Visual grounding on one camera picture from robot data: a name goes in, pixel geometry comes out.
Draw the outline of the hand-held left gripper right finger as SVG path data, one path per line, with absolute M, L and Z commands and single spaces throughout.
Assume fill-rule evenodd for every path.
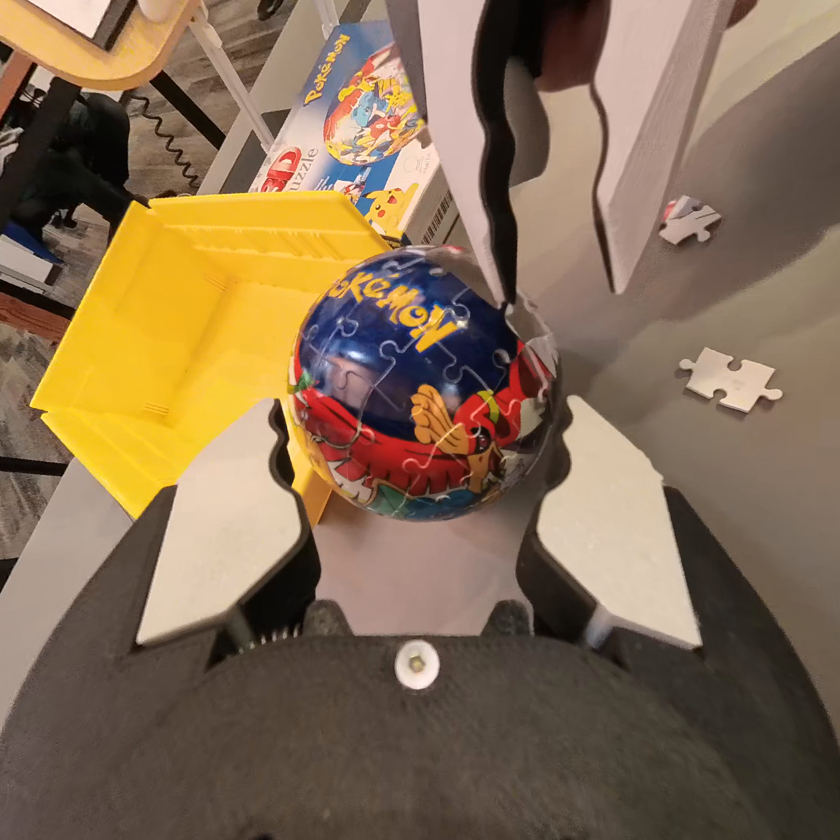
M 602 648 L 615 630 L 702 646 L 663 477 L 577 395 L 523 537 L 517 580 L 538 625 Z

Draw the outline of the red and white puzzle piece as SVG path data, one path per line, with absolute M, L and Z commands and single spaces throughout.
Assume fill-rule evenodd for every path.
M 666 205 L 658 236 L 675 247 L 687 244 L 690 239 L 705 244 L 721 222 L 722 216 L 710 205 L 683 195 Z

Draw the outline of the person's right hand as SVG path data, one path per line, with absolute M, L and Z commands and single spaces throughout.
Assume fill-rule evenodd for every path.
M 609 1 L 545 3 L 539 90 L 559 92 L 592 83 L 602 53 L 610 6 Z

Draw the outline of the black office chair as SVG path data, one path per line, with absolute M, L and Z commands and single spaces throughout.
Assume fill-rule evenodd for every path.
M 109 225 L 111 238 L 130 208 L 130 118 L 100 92 L 73 101 L 10 214 L 37 240 L 59 212 L 89 207 Z

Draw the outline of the printed puzzle box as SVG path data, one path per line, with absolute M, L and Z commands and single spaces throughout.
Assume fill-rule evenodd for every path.
M 445 243 L 458 210 L 386 21 L 332 31 L 248 190 L 337 193 L 383 237 Z

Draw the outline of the yellow plastic bin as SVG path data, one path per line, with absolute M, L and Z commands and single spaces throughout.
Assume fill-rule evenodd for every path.
M 134 204 L 31 406 L 132 518 L 258 402 L 311 306 L 389 250 L 335 192 Z

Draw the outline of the white-backed puzzle piece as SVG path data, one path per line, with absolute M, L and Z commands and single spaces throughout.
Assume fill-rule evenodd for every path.
M 737 368 L 733 363 L 733 357 L 703 348 L 696 360 L 681 360 L 679 369 L 689 373 L 688 391 L 708 401 L 720 392 L 717 404 L 741 414 L 749 414 L 761 400 L 775 403 L 783 397 L 781 389 L 769 386 L 774 368 L 751 360 L 742 360 Z

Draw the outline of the white pole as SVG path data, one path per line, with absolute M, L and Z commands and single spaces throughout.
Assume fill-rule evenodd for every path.
M 266 153 L 270 152 L 275 139 L 274 135 L 270 132 L 266 121 L 257 109 L 254 99 L 225 53 L 222 39 L 209 21 L 207 6 L 204 1 L 200 1 L 196 7 L 190 23 L 190 30 L 224 86 L 237 103 L 240 112 L 246 116 L 249 127 L 256 136 L 262 150 Z

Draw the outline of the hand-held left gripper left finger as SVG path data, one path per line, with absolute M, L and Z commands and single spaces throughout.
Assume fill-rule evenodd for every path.
M 209 627 L 236 647 L 256 647 L 245 604 L 312 535 L 291 484 L 289 436 L 278 400 L 264 399 L 215 437 L 175 486 L 136 632 L 143 647 Z

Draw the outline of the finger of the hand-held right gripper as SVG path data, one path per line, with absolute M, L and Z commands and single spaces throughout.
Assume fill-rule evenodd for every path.
M 731 1 L 608 4 L 591 98 L 602 127 L 595 232 L 613 293 L 661 220 L 731 13 Z
M 515 143 L 504 81 L 518 2 L 421 1 L 427 122 L 478 265 L 497 306 L 517 296 L 510 200 Z

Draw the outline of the colourful puzzle ball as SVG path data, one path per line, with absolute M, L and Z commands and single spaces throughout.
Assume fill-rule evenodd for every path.
M 550 438 L 560 356 L 527 297 L 498 306 L 454 246 L 367 259 L 316 300 L 288 405 L 315 470 L 386 518 L 459 518 L 506 495 Z

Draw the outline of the light wooden rounded tabletop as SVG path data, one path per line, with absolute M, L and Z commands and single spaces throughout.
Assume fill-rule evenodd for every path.
M 79 88 L 123 91 L 147 83 L 164 68 L 200 5 L 173 2 L 167 16 L 154 22 L 130 2 L 114 44 L 102 49 L 30 2 L 2 1 L 1 36 L 11 49 Z

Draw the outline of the black metal leg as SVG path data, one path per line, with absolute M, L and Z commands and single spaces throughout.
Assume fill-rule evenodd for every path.
M 215 121 L 205 113 L 174 79 L 162 70 L 150 80 L 150 84 L 216 151 L 222 148 L 226 140 L 226 133 L 219 128 Z

